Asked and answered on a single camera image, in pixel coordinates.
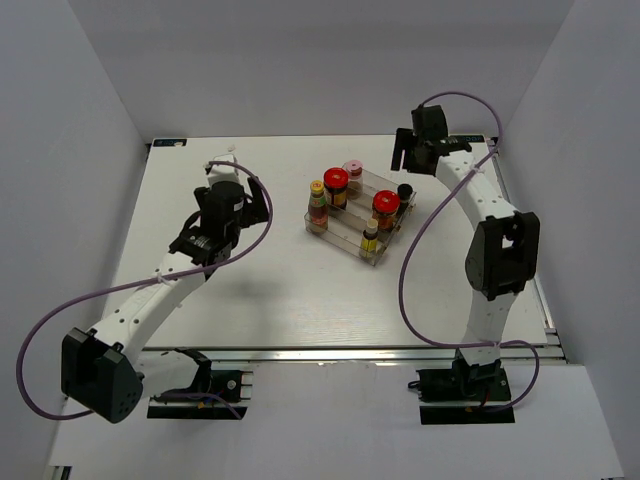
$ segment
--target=small bottle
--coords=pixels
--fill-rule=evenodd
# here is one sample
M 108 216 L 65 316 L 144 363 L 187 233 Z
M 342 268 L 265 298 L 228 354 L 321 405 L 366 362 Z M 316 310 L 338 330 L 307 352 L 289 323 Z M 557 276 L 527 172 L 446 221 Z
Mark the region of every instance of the small bottle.
M 362 232 L 360 242 L 360 256 L 362 258 L 373 258 L 376 256 L 378 246 L 378 221 L 375 218 L 367 220 L 367 226 Z
M 314 180 L 310 188 L 308 212 L 311 230 L 314 233 L 324 233 L 329 228 L 329 206 L 324 196 L 324 185 L 320 180 Z
M 349 174 L 344 168 L 334 167 L 324 172 L 324 188 L 329 204 L 343 210 L 346 208 L 348 183 Z
M 398 197 L 400 197 L 400 206 L 398 207 L 398 213 L 396 213 L 397 218 L 402 218 L 405 210 L 409 207 L 409 200 L 411 200 L 411 195 L 413 195 L 413 187 L 408 183 L 403 183 L 398 185 Z
M 378 228 L 385 232 L 393 230 L 393 222 L 400 206 L 400 198 L 391 190 L 380 190 L 373 197 L 373 218 L 378 220 Z
M 359 198 L 362 195 L 362 162 L 360 160 L 351 160 L 345 163 L 342 168 L 349 174 L 347 197 L 349 200 Z

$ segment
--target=spice rack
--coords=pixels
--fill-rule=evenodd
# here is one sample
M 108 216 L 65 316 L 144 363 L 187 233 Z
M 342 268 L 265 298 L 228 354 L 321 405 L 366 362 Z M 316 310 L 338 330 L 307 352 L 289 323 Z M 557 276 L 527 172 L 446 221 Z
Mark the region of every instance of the spice rack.
M 318 228 L 317 225 L 313 224 L 308 213 L 304 216 L 304 223 L 309 233 L 375 266 L 384 255 L 384 252 L 387 251 L 387 248 L 389 248 L 391 241 L 400 230 L 402 222 L 413 210 L 416 194 L 415 192 L 411 194 L 409 207 L 402 216 L 396 218 L 393 230 L 390 232 L 382 230 L 378 232 L 378 245 L 375 254 L 368 253 L 360 248 L 360 242 L 367 220 L 373 215 L 371 207 L 373 197 L 381 190 L 395 192 L 398 184 L 364 169 L 362 170 L 362 182 L 361 192 L 347 188 L 348 200 L 344 210 L 329 205 L 329 222 L 326 229 Z

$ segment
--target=wall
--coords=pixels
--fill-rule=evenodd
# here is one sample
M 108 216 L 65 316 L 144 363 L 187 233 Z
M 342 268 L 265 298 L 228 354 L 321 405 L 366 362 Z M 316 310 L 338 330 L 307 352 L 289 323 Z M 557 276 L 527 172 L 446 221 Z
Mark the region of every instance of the wall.
M 576 1 L 507 129 L 508 183 L 541 218 L 540 273 L 625 478 L 640 478 L 640 3 Z
M 141 138 L 65 0 L 0 6 L 0 477 L 39 479 L 55 423 L 22 403 L 14 365 L 28 329 L 109 283 L 144 166 Z M 59 349 L 100 302 L 43 329 L 27 357 L 37 402 L 61 406 Z
M 508 120 L 573 0 L 70 3 L 149 140 L 392 133 L 451 88 Z M 482 108 L 447 105 L 459 131 L 493 132 Z

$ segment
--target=black lid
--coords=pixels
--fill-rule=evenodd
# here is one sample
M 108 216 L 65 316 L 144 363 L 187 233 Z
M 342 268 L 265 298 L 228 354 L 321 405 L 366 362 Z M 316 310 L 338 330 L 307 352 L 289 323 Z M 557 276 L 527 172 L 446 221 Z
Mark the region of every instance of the black lid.
M 400 197 L 400 200 L 406 202 L 411 198 L 412 194 L 413 194 L 413 187 L 408 183 L 403 183 L 401 185 L 398 185 L 398 196 Z

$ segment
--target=robotic arm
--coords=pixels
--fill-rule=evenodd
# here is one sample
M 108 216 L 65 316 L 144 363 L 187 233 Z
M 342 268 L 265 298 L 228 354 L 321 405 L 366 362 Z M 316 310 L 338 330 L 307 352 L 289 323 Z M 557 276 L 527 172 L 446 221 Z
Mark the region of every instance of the robotic arm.
M 409 172 L 435 176 L 453 190 L 474 168 L 471 146 L 448 136 L 440 106 L 419 107 L 411 114 L 413 129 L 397 130 L 391 169 L 399 170 L 402 164 Z M 445 375 L 446 382 L 454 379 L 455 385 L 434 381 L 430 389 L 435 392 L 434 399 L 450 399 L 459 392 L 466 398 L 475 396 L 498 378 L 501 366 L 497 344 L 513 302 L 535 274 L 538 254 L 537 216 L 520 213 L 495 191 L 482 172 L 474 175 L 456 198 L 475 231 L 465 260 L 473 297 L 462 342 L 492 342 L 494 346 L 457 349 L 452 369 Z M 447 391 L 453 387 L 457 392 L 449 395 Z
M 220 160 L 235 163 L 233 155 L 214 159 Z M 141 399 L 171 389 L 209 392 L 211 361 L 196 350 L 178 348 L 144 363 L 138 359 L 162 322 L 215 270 L 164 277 L 226 260 L 241 229 L 268 219 L 262 191 L 251 178 L 249 196 L 233 167 L 207 165 L 205 171 L 209 187 L 195 190 L 199 210 L 155 270 L 158 283 L 139 288 L 87 332 L 74 328 L 62 342 L 62 391 L 112 423 L 126 418 Z

